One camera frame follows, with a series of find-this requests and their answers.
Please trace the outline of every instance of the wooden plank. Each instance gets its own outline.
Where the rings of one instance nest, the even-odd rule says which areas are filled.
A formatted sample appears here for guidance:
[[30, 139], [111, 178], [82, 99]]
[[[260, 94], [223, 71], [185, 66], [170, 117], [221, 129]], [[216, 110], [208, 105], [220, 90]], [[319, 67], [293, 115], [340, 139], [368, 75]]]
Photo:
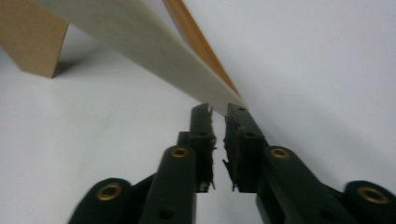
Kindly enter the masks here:
[[163, 0], [181, 36], [219, 77], [238, 95], [238, 90], [210, 47], [201, 29], [182, 0]]
[[67, 24], [29, 0], [0, 1], [0, 45], [25, 72], [55, 75]]
[[221, 114], [244, 101], [139, 0], [35, 0]]

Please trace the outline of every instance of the white background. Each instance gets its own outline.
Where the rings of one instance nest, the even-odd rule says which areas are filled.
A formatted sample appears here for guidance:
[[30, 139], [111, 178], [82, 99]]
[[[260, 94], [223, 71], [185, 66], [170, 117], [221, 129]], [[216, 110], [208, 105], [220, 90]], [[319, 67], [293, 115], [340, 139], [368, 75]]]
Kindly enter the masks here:
[[[394, 1], [186, 3], [270, 144], [336, 189], [396, 192]], [[66, 223], [96, 182], [151, 175], [199, 104], [74, 26], [60, 64], [32, 76], [0, 49], [0, 223]], [[198, 196], [197, 223], [261, 223], [254, 195], [231, 192], [213, 119], [218, 189]]]

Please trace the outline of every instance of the brass screw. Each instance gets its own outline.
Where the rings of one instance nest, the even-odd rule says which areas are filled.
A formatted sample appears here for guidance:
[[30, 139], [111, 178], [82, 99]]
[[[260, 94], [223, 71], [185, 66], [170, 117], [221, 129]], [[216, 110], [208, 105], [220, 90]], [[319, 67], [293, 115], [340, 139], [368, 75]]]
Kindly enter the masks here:
[[122, 186], [119, 183], [108, 184], [96, 193], [96, 198], [100, 201], [110, 201], [120, 196], [122, 192]]
[[370, 187], [359, 187], [359, 195], [370, 203], [385, 204], [389, 203], [389, 198], [383, 192], [378, 189], [373, 189]]
[[187, 155], [189, 155], [189, 151], [184, 147], [178, 147], [172, 151], [173, 157], [182, 158], [186, 157]]
[[273, 157], [281, 160], [287, 160], [290, 158], [290, 154], [287, 150], [282, 148], [274, 148], [271, 150]]

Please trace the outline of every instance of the brass ring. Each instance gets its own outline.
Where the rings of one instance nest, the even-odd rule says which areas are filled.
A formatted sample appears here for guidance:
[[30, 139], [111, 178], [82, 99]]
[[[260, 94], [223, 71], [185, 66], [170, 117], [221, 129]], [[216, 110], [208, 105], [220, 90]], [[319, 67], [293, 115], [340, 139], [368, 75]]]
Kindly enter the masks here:
[[[107, 190], [113, 189], [114, 192], [106, 193]], [[108, 184], [101, 189], [98, 190], [96, 193], [96, 198], [100, 201], [110, 201], [120, 196], [122, 192], [122, 186], [119, 183], [111, 183]]]
[[378, 189], [373, 189], [370, 187], [359, 187], [358, 188], [359, 195], [370, 203], [379, 203], [385, 204], [389, 203], [389, 198], [383, 192]]
[[189, 151], [184, 147], [178, 147], [172, 150], [172, 156], [177, 158], [186, 157], [189, 155]]
[[290, 157], [290, 154], [287, 150], [282, 148], [274, 148], [271, 150], [271, 154], [273, 157], [281, 160], [286, 160]]

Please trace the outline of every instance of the wooden block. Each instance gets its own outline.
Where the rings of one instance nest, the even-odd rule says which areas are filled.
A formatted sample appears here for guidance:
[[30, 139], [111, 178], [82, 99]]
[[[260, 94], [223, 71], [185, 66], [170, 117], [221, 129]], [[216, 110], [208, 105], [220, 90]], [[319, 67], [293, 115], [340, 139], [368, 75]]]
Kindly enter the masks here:
[[54, 76], [67, 24], [29, 0], [0, 1], [0, 45], [25, 72]]
[[218, 76], [239, 95], [238, 90], [227, 75], [227, 72], [224, 70], [215, 52], [206, 41], [201, 29], [198, 27], [183, 1], [163, 1], [184, 40], [189, 43], [201, 59], [204, 60], [204, 62], [207, 63], [207, 65], [209, 65], [209, 67], [211, 67]]
[[228, 103], [245, 105], [140, 0], [34, 1], [221, 114]]

